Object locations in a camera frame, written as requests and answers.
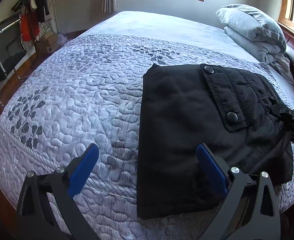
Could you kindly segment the black pants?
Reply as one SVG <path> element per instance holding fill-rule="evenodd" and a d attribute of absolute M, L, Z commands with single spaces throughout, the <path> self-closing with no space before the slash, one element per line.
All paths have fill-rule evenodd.
<path fill-rule="evenodd" d="M 230 166 L 291 181 L 288 125 L 270 82 L 247 70 L 200 64 L 153 65 L 143 77 L 137 167 L 137 214 L 150 219 L 217 205 L 196 149 L 206 144 Z"/>

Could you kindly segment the bed with quilted bedspread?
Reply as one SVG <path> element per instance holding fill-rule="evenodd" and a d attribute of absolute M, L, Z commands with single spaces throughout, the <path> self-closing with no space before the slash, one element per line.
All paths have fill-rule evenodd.
<path fill-rule="evenodd" d="M 222 29 L 125 11 L 47 58 L 0 116 L 0 217 L 13 223 L 29 171 L 53 172 L 95 143 L 99 160 L 75 202 L 102 239 L 196 239 L 210 212 L 136 214 L 143 75 L 153 65 L 211 63 L 261 74 L 294 109 L 294 86 Z"/>

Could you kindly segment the folded grey duvet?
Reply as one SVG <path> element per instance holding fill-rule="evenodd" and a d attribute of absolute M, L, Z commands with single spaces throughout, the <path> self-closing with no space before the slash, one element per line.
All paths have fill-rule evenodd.
<path fill-rule="evenodd" d="M 259 62 L 271 66 L 290 85 L 294 78 L 286 56 L 286 38 L 277 22 L 245 4 L 230 4 L 216 11 L 225 33 Z"/>

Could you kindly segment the black chrome chair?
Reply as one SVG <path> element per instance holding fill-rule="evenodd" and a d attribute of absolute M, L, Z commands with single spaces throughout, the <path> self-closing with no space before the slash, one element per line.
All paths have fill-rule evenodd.
<path fill-rule="evenodd" d="M 20 14 L 14 14 L 0 22 L 0 82 L 16 68 L 26 55 L 20 32 Z"/>

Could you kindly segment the wooden coat rack with clothes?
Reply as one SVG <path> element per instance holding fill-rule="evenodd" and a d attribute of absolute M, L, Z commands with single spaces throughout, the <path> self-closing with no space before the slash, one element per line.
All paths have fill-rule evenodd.
<path fill-rule="evenodd" d="M 39 36 L 39 24 L 50 14 L 47 0 L 18 0 L 11 11 L 22 10 L 20 32 L 24 42 L 34 42 Z"/>

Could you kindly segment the cardboard boxes by wall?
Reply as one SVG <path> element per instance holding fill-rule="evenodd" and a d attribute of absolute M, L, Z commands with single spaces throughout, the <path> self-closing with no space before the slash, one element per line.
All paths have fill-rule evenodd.
<path fill-rule="evenodd" d="M 53 53 L 57 49 L 58 33 L 52 27 L 51 18 L 39 23 L 39 34 L 36 38 L 37 53 Z"/>

